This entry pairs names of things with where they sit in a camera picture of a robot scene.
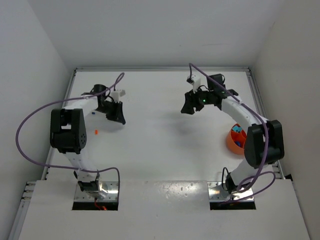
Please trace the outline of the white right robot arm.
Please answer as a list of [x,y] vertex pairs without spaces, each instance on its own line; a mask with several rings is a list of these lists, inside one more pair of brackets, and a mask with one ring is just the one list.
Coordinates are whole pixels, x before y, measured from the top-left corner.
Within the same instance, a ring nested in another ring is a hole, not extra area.
[[194,74],[186,81],[192,89],[184,95],[181,113],[193,115],[204,106],[213,105],[228,114],[244,131],[244,159],[227,174],[223,186],[228,193],[246,191],[265,166],[284,157],[282,124],[278,120],[268,120],[244,104],[235,90],[226,89],[222,74],[207,76],[205,90],[201,89],[201,78]]

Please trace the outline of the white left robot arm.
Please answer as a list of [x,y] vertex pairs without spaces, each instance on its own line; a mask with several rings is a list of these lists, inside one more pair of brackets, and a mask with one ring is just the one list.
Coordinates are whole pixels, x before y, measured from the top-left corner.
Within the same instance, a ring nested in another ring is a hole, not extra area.
[[103,187],[100,171],[85,150],[88,141],[85,118],[99,112],[109,121],[126,124],[121,101],[126,91],[107,91],[106,86],[96,84],[70,105],[53,109],[50,116],[50,145],[69,160],[80,190],[100,200],[107,197],[108,189]]

